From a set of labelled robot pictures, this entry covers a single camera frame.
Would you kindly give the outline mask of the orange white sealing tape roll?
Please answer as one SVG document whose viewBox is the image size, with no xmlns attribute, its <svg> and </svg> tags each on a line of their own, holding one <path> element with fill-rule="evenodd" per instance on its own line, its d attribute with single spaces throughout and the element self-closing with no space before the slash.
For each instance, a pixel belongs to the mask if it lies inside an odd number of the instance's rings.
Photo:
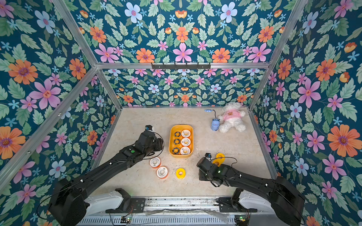
<svg viewBox="0 0 362 226">
<path fill-rule="evenodd" d="M 181 155 L 189 155 L 191 153 L 191 150 L 189 147 L 182 147 L 180 153 Z"/>
<path fill-rule="evenodd" d="M 161 159 L 159 157 L 150 159 L 150 166 L 153 169 L 159 168 L 161 166 Z"/>
<path fill-rule="evenodd" d="M 156 171 L 156 175 L 159 179 L 165 179 L 168 176 L 168 172 L 169 172 L 169 170 L 167 167 L 160 166 Z"/>
<path fill-rule="evenodd" d="M 185 137 L 181 140 L 181 144 L 183 147 L 188 147 L 191 144 L 191 140 L 189 138 Z"/>
<path fill-rule="evenodd" d="M 184 138 L 188 138 L 188 137 L 191 136 L 191 131 L 190 130 L 182 130 L 181 136 L 184 137 Z"/>
</svg>

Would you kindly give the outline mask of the black yellow sealing tape roll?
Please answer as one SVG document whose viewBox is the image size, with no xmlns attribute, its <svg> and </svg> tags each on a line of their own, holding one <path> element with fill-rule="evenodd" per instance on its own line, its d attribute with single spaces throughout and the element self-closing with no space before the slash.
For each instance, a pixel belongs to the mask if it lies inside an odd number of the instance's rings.
<svg viewBox="0 0 362 226">
<path fill-rule="evenodd" d="M 179 144 L 181 144 L 181 140 L 180 139 L 175 139 L 174 141 L 173 141 L 173 144 L 174 145 L 179 145 Z"/>
<path fill-rule="evenodd" d="M 172 154 L 178 155 L 180 153 L 180 149 L 178 147 L 175 147 L 172 149 Z"/>
<path fill-rule="evenodd" d="M 179 131 L 177 131 L 177 132 L 174 133 L 174 136 L 175 136 L 175 137 L 180 137 L 180 136 L 181 136 L 181 133 L 180 133 Z"/>
</svg>

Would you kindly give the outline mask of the yellow plastic storage box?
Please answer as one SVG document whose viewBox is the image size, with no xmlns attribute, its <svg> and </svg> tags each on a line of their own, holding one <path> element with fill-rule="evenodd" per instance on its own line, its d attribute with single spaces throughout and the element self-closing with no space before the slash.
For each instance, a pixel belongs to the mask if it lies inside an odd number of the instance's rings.
<svg viewBox="0 0 362 226">
<path fill-rule="evenodd" d="M 183 146 L 182 146 L 182 144 L 174 145 L 173 141 L 175 139 L 177 139 L 177 138 L 180 139 L 180 140 L 182 140 L 184 138 L 182 136 L 175 137 L 174 133 L 177 132 L 177 131 L 179 131 L 181 133 L 182 130 L 190 130 L 191 131 L 191 136 L 188 137 L 191 140 L 191 144 L 188 146 L 190 148 L 190 150 L 191 150 L 191 153 L 189 155 L 181 155 L 181 153 L 179 153 L 178 155 L 174 155 L 174 154 L 172 154 L 172 149 L 175 148 L 175 147 L 178 147 L 181 150 L 181 148 Z M 190 125 L 186 125 L 186 124 L 174 125 L 171 128 L 170 140 L 169 140 L 169 153 L 171 154 L 171 156 L 175 157 L 175 158 L 189 158 L 193 154 L 193 150 L 194 150 L 194 130 L 193 130 L 193 128 Z"/>
</svg>

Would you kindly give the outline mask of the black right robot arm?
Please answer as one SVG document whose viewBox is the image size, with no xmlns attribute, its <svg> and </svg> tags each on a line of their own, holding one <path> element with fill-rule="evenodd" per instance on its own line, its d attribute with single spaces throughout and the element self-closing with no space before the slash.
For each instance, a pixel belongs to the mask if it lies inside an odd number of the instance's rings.
<svg viewBox="0 0 362 226">
<path fill-rule="evenodd" d="M 198 161 L 197 167 L 201 181 L 208 181 L 214 187 L 228 186 L 236 189 L 229 201 L 218 201 L 229 210 L 275 214 L 289 226 L 299 226 L 304 221 L 302 213 L 305 196 L 287 179 L 256 177 L 229 165 L 212 163 L 205 157 Z"/>
</svg>

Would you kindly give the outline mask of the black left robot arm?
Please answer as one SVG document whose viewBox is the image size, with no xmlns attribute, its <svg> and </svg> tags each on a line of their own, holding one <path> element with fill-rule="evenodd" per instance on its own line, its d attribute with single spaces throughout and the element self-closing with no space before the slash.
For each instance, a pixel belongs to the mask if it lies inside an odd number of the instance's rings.
<svg viewBox="0 0 362 226">
<path fill-rule="evenodd" d="M 54 188 L 49 212 L 61 226 L 75 226 L 85 216 L 90 204 L 86 199 L 101 185 L 118 173 L 143 161 L 151 152 L 164 149 L 162 138 L 140 138 L 135 144 L 122 148 L 114 157 L 73 180 L 62 179 Z"/>
</svg>

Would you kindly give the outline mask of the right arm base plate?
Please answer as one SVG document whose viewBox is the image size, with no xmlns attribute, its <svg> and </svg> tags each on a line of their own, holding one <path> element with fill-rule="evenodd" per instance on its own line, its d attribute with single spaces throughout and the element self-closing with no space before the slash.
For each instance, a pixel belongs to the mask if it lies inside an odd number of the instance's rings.
<svg viewBox="0 0 362 226">
<path fill-rule="evenodd" d="M 219 197 L 216 201 L 219 205 L 219 211 L 221 213 L 232 213 L 232 212 L 234 212 L 234 213 L 239 213 L 239 212 L 240 213 L 247 213 L 247 212 L 255 213 L 255 212 L 257 212 L 257 209 L 246 208 L 239 202 L 240 201 L 239 196 L 244 191 L 245 190 L 243 190 L 243 189 L 237 188 L 232 197 Z"/>
</svg>

